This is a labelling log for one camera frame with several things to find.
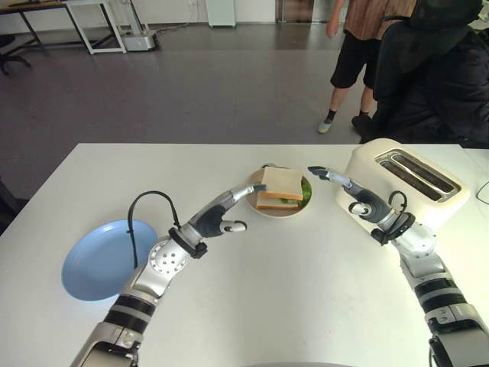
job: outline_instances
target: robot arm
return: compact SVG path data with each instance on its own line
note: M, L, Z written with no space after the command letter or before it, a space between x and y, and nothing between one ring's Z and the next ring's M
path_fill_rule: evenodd
M244 222L223 221L222 216L241 198L265 188L255 184L226 191L181 228L172 228L169 236L150 250L147 264L134 271L71 367L137 366L144 330L173 277L185 267L189 257L201 258L206 253L202 239L245 231Z
M309 167L322 180L343 187L353 199L349 212L376 224L371 235L391 241L400 254L403 273L425 312L429 341L439 367L489 365L489 330L468 304L450 271L435 252L436 235L411 213L398 213L378 195L324 167Z

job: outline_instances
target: toaster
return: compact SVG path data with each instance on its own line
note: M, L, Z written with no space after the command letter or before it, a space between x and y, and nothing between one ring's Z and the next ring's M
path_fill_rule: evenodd
M385 138L356 148L345 176L386 201L393 191L402 191L408 199L406 211L434 231L470 197L470 190L457 177L401 143ZM350 214L348 207L354 200L341 187L336 201L367 231L375 228L359 216ZM399 203L394 201L393 207L399 209Z

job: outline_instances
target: sandwich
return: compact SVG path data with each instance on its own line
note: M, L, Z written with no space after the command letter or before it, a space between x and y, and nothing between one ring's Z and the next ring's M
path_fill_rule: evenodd
M261 183L267 191L257 195L257 209L299 209L303 200L303 175L288 168L265 167Z

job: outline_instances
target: blue plate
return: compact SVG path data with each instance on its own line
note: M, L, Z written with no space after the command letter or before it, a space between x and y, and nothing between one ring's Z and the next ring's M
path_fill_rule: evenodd
M151 226L135 220L138 264L147 262L158 236ZM104 300L116 295L134 271L128 222L118 220L91 231L76 243L63 264L66 291L79 300Z

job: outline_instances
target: black shorts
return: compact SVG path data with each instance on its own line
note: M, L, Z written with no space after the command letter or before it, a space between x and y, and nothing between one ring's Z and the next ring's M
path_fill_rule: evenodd
M381 42L379 40L362 41L346 32L331 84L336 88L351 87L357 82L358 74L367 64L364 84L373 89L380 48Z

